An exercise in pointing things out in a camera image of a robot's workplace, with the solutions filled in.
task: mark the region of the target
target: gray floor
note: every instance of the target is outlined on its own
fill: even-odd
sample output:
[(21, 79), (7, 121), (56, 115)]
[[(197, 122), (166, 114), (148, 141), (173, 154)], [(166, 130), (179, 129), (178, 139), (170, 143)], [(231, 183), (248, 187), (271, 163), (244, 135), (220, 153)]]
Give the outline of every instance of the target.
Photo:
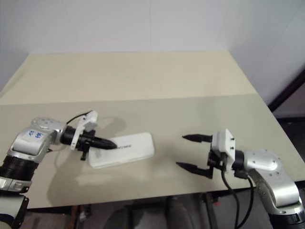
[[(288, 137), (298, 150), (299, 154), (305, 161), (305, 123), (281, 124)], [(241, 216), (243, 218), (249, 204), (249, 191), (238, 193), (241, 203)], [(179, 196), (179, 200), (183, 203), (183, 212), (178, 213), (178, 220), (182, 215), (188, 212), (191, 223), (195, 229), (209, 229), (207, 212), (205, 204), (195, 201), (193, 195)], [(136, 200), (136, 201), (120, 201), (112, 203), (102, 203), (92, 205), (92, 216), (88, 218), (79, 229), (109, 229), (107, 220), (112, 213), (122, 209), (126, 205), (133, 202), (141, 203), (147, 201), (160, 201), (159, 198)], [(216, 214), (219, 229), (232, 229), (234, 227), (235, 218), (235, 202), (232, 196), (226, 196), (219, 199), (217, 204), (213, 206)], [(69, 216), (54, 214), (28, 213), (22, 225), (22, 229), (60, 229), (66, 228)], [(165, 214), (163, 208), (138, 209), (133, 211), (133, 221), (135, 229), (167, 229)], [(248, 221), (243, 226), (245, 229), (271, 229), (268, 215), (264, 207), (255, 193), (254, 206)]]

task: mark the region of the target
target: table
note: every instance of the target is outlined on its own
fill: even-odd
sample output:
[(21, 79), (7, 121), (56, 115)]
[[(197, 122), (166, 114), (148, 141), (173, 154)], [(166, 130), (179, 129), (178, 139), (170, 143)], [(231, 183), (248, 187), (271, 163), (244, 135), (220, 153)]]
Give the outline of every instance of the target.
[[(0, 159), (37, 116), (61, 121), (94, 109), (97, 136), (150, 132), (155, 156), (103, 169), (81, 152), (52, 146), (33, 177), (30, 208), (45, 208), (226, 189), (175, 162), (205, 168), (209, 144), (182, 139), (228, 128), (241, 150), (279, 155), (287, 173), (305, 179), (304, 163), (227, 51), (31, 54), (1, 92)], [(227, 175), (233, 188), (246, 180)]]

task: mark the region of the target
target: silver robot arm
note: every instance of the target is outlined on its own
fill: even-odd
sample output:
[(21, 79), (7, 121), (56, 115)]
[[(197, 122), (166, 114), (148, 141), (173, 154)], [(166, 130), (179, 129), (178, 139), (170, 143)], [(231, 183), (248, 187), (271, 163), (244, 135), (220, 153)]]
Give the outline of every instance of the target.
[(95, 111), (77, 117), (81, 117), (77, 128), (51, 118), (35, 118), (17, 135), (0, 167), (0, 229), (17, 229), (22, 224), (29, 199), (21, 193), (29, 190), (34, 171), (50, 145), (70, 145), (83, 152), (81, 160), (91, 146), (116, 148), (115, 143), (94, 136)]
[(305, 213), (299, 191), (285, 172), (278, 156), (267, 150), (239, 151), (235, 138), (227, 130), (213, 135), (186, 135), (183, 138), (195, 142), (210, 142), (209, 169), (177, 162), (191, 173), (213, 178), (213, 169), (235, 171), (238, 178), (255, 182), (261, 201), (269, 214), (274, 229), (305, 229)]

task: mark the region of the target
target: black cable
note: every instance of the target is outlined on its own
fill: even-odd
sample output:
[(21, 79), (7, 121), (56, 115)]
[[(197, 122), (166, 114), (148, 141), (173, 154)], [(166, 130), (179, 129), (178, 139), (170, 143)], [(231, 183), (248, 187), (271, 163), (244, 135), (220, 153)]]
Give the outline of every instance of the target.
[(243, 221), (237, 226), (237, 229), (241, 228), (244, 225), (244, 223), (248, 220), (249, 215), (250, 215), (251, 210), (252, 210), (252, 206), (253, 206), (254, 186), (253, 186), (252, 180), (249, 177), (248, 177), (248, 181), (250, 183), (250, 203), (249, 203), (247, 213), (245, 214)]
[(228, 190), (232, 193), (235, 201), (236, 201), (236, 217), (235, 217), (235, 224), (234, 224), (234, 228), (237, 229), (238, 228), (238, 217), (239, 217), (239, 199), (237, 197), (237, 194), (234, 192), (234, 190), (229, 186), (228, 182), (226, 181), (225, 179), (225, 176), (224, 176), (224, 169), (221, 170), (221, 178), (223, 179), (223, 182), (225, 184), (225, 186), (228, 188)]
[(74, 119), (76, 119), (76, 118), (78, 118), (78, 117), (81, 117), (81, 116), (83, 116), (83, 115), (87, 115), (87, 114), (90, 113), (90, 112), (91, 112), (91, 111), (88, 111), (88, 112), (86, 112), (86, 113), (79, 114), (79, 115), (73, 117), (72, 119), (70, 119), (69, 121), (67, 121), (67, 124), (69, 124), (70, 122), (72, 122)]

